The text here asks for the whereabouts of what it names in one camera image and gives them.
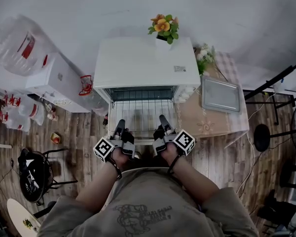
flower pot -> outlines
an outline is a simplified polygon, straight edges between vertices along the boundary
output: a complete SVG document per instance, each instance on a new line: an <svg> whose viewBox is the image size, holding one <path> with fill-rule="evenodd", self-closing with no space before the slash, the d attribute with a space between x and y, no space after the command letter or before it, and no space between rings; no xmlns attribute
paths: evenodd
<svg viewBox="0 0 296 237"><path fill-rule="evenodd" d="M169 45L167 39L163 36L157 35L156 37L156 47L160 51L169 51L172 45Z"/></svg>

table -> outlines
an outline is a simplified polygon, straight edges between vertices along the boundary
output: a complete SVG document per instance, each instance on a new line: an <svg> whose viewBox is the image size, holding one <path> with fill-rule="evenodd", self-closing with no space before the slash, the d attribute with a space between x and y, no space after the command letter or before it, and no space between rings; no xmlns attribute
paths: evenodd
<svg viewBox="0 0 296 237"><path fill-rule="evenodd" d="M22 237L35 237L37 235L37 231L40 228L40 223L37 221L37 219L14 199L8 199L6 206L11 221L19 234ZM26 219L30 221L33 226L32 228L29 229L24 225L23 221Z"/></svg>
<svg viewBox="0 0 296 237"><path fill-rule="evenodd" d="M240 84L234 60L227 53L217 52L216 63L228 82ZM225 81L213 66L208 66L204 75ZM241 94L241 114L230 114L205 110L201 106L201 87L183 104L176 104L178 128L186 130L195 138L226 135L225 147L228 147L249 130L247 108Z"/></svg>

fan base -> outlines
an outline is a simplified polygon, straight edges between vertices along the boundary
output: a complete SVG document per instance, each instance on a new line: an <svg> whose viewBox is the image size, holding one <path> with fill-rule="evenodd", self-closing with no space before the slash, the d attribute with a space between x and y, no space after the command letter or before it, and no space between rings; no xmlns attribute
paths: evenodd
<svg viewBox="0 0 296 237"><path fill-rule="evenodd" d="M265 124L259 124L254 133L255 147L259 152L264 152L270 145L270 130Z"/></svg>

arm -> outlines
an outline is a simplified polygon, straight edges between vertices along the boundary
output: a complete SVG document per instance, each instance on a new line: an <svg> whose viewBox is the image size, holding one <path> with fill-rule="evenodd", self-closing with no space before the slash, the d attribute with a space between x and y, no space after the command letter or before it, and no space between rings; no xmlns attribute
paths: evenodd
<svg viewBox="0 0 296 237"><path fill-rule="evenodd" d="M178 155L173 143L161 156L169 166ZM246 208L242 205L233 188L219 189L206 176L195 170L184 157L180 157L173 171L189 193L198 201L206 217L222 226L225 234L232 236L259 236Z"/></svg>
<svg viewBox="0 0 296 237"><path fill-rule="evenodd" d="M119 168L128 160L119 148L114 149L111 157ZM82 236L84 228L78 226L102 209L116 179L115 167L106 162L94 180L83 188L76 199L66 196L58 199L43 221L37 237L59 237L67 236L69 233L73 236Z"/></svg>
<svg viewBox="0 0 296 237"><path fill-rule="evenodd" d="M177 155L177 147L174 143L168 143L167 150L161 153L169 166ZM200 205L219 191L216 184L194 169L184 157L177 160L173 172Z"/></svg>
<svg viewBox="0 0 296 237"><path fill-rule="evenodd" d="M127 162L128 157L120 148L114 149L111 157L115 160L119 169ZM117 179L115 167L106 162L103 168L97 173L94 180L79 193L76 200L93 213L98 213L105 204L112 187Z"/></svg>

baking tray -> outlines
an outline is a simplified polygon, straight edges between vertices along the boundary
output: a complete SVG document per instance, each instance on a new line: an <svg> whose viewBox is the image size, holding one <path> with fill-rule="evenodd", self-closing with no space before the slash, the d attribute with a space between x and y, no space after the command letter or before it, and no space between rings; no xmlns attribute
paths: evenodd
<svg viewBox="0 0 296 237"><path fill-rule="evenodd" d="M202 107L204 109L241 113L241 88L237 84L202 77Z"/></svg>

